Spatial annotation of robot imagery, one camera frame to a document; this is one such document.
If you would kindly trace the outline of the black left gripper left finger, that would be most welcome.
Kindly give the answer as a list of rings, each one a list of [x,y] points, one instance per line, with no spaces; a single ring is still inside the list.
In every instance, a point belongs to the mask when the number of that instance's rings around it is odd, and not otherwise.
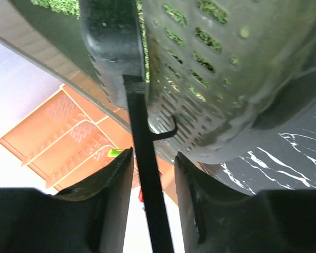
[[[0,252],[122,252],[133,150],[61,190],[0,188]]]

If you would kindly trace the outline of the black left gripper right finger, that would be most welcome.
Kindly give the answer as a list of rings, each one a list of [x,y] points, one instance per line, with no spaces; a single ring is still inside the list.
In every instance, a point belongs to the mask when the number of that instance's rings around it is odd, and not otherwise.
[[[238,192],[175,158],[186,252],[316,252],[316,190]]]

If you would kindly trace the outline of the black slotted litter scoop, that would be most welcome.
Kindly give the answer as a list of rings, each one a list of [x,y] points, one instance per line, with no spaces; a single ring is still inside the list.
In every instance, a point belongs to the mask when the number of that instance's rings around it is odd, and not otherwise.
[[[80,1],[82,37],[111,103],[127,109],[153,252],[173,252],[154,141],[148,124],[145,56],[135,1]]]

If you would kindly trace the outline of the dark green litter box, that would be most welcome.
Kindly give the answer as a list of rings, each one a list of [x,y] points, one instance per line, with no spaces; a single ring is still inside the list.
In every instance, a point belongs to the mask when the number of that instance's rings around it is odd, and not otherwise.
[[[316,1],[143,1],[149,123],[168,159],[230,161],[316,102]],[[81,20],[0,1],[0,42],[105,111]]]

